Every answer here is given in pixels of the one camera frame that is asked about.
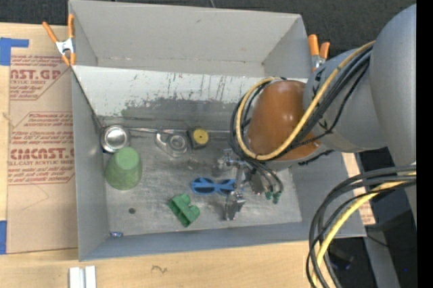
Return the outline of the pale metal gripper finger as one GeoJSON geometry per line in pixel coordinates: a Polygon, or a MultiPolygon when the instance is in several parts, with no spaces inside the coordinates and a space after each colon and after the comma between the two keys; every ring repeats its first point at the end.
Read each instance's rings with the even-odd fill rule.
{"type": "Polygon", "coordinates": [[[212,165],[212,175],[221,176],[226,172],[231,171],[233,168],[233,150],[224,149],[219,158],[214,161],[212,165]]]}
{"type": "Polygon", "coordinates": [[[225,200],[225,209],[224,209],[224,218],[227,221],[235,220],[236,215],[244,204],[246,203],[246,199],[242,192],[232,191],[228,194],[225,200]]]}

